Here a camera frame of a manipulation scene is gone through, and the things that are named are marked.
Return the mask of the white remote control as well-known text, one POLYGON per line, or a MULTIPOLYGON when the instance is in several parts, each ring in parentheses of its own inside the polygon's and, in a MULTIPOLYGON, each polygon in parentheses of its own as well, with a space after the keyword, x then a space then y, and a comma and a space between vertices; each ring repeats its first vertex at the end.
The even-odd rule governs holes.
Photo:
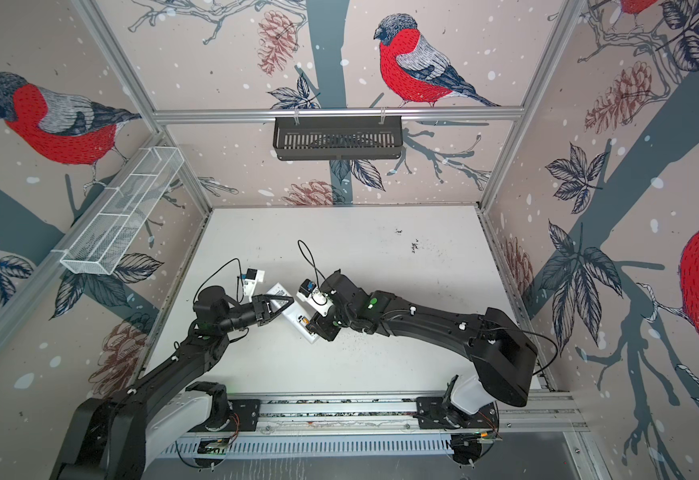
MULTIPOLYGON (((275 286, 271 287, 266 294, 291 297, 291 294, 280 283, 277 283, 275 286)), ((293 304, 290 304, 287 308, 285 308, 280 316, 284 317, 310 344, 313 344, 318 339, 317 334, 310 332, 307 327, 304 327, 300 323, 301 318, 308 319, 310 323, 311 316, 296 299, 293 300, 293 304)))

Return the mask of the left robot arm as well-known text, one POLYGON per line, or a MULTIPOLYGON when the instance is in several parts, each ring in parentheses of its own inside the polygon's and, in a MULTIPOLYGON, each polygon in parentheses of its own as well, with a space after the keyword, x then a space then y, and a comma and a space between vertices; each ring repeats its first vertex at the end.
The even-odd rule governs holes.
POLYGON ((265 326, 293 302, 288 295, 262 294, 239 303, 220 286, 201 290, 193 304, 195 320, 167 360, 135 384, 107 398, 89 398, 75 410, 51 478, 139 479, 194 426, 225 423, 225 386, 193 383, 221 360, 231 332, 265 326))

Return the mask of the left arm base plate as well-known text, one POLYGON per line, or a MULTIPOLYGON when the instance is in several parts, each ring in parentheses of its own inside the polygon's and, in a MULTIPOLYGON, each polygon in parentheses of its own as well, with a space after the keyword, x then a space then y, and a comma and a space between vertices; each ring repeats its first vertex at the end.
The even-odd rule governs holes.
POLYGON ((209 418, 197 425, 196 432, 253 432, 257 428, 261 401, 233 399, 225 404, 213 401, 209 418))

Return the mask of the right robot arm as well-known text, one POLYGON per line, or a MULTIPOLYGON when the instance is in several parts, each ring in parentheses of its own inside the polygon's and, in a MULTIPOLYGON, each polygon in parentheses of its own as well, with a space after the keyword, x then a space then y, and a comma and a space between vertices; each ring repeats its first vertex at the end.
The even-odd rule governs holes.
POLYGON ((341 329, 411 338, 459 354, 475 366, 473 376, 453 377, 435 405, 417 400, 415 417, 421 429, 467 428, 487 406, 523 408, 529 402, 539 352, 499 309, 461 314, 415 304, 391 292, 367 293, 339 270, 321 283, 304 280, 297 298, 315 310, 306 329, 326 341, 335 340, 341 329))

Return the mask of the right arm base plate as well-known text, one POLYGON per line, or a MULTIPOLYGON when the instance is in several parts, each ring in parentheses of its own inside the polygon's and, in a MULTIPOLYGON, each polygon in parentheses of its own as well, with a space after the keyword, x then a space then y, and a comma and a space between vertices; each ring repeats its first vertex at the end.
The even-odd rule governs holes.
POLYGON ((467 414, 441 397, 417 397, 413 417, 421 430, 493 431, 499 427, 499 410, 495 404, 489 404, 475 414, 467 414))

